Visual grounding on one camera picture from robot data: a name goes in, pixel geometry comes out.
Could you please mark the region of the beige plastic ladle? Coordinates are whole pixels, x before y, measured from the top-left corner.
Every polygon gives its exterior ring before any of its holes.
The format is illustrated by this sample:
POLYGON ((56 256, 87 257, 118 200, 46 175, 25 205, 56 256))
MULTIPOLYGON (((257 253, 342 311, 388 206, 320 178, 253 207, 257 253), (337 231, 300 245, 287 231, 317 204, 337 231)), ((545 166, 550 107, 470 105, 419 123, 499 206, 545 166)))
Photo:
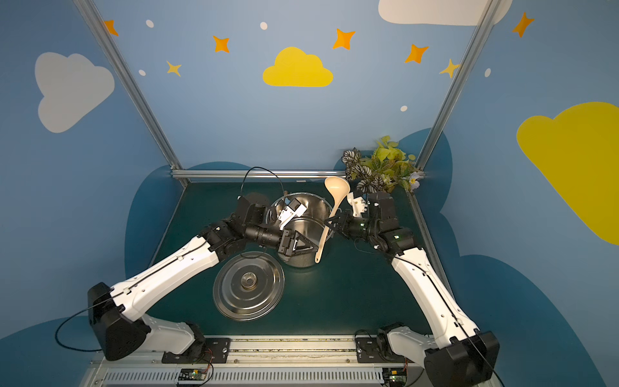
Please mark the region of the beige plastic ladle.
MULTIPOLYGON (((336 212, 339 209, 342 201, 348 196, 350 193, 350 185, 348 181, 342 177, 328 177, 324 182, 327 191, 333 198, 333 206, 330 212, 330 218, 336 215, 336 212)), ((314 262, 319 264, 322 259, 322 253, 327 242, 327 237, 329 235, 330 229, 327 227, 327 222, 324 222, 324 229, 319 240, 318 251, 315 254, 314 262)))

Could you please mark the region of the stainless steel pot lid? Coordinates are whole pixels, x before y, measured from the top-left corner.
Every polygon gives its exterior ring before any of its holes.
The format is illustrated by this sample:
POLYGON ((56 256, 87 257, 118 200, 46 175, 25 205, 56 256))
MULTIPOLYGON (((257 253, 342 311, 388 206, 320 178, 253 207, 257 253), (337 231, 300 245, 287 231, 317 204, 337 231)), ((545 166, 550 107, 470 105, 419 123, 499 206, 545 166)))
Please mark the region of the stainless steel pot lid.
POLYGON ((282 299, 285 273, 267 253, 242 253, 220 269, 213 287, 214 304, 225 317, 252 321, 270 313, 282 299))

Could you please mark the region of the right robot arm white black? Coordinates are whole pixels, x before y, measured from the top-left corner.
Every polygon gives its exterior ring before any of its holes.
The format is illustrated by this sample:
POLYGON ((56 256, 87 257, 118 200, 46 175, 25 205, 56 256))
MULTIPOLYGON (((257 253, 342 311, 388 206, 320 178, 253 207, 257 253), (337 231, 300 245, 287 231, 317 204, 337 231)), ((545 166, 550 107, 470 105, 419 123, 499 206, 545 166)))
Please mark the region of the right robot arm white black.
POLYGON ((357 218, 351 213, 327 219, 327 227, 350 240, 364 240, 383 253, 424 314, 431 336, 409 327, 382 330, 388 348, 422 366, 434 386, 477 386, 495 375, 500 344, 481 332, 438 279, 411 230, 394 220, 357 218))

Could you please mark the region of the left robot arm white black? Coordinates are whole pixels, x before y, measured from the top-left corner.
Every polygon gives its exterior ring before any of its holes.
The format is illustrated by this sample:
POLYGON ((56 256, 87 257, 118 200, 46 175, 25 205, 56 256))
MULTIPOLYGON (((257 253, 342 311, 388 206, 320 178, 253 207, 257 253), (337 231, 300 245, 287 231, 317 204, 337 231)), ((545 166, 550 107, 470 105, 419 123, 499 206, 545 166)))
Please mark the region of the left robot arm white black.
POLYGON ((224 219, 206 227, 186 245, 151 268, 113 286, 103 282, 87 293, 89 323, 108 361, 135 352, 163 352, 195 361, 204 352, 204 336, 193 323, 153 319, 148 310, 197 274, 245 250, 248 243, 287 256, 319 252, 300 232, 224 219))

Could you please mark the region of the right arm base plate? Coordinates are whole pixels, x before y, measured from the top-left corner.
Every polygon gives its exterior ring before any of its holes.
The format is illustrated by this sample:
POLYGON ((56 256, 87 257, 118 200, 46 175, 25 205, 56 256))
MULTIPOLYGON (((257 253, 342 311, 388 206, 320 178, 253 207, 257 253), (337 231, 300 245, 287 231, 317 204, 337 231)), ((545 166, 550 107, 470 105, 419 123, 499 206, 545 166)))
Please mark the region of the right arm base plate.
POLYGON ((406 363, 404 356, 397 355, 389 346, 386 332, 380 329, 373 335, 366 330, 357 330, 353 335, 359 363, 406 363))

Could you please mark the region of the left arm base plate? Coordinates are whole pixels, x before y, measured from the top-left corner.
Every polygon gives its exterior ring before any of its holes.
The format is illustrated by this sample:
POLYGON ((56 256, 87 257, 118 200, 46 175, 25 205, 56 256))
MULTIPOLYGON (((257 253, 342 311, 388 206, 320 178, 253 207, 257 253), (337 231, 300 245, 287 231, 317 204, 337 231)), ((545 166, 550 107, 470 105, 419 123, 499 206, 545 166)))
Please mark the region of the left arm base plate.
POLYGON ((164 352, 163 364, 226 364, 230 353, 231 339, 206 337, 197 340, 182 354, 164 352))

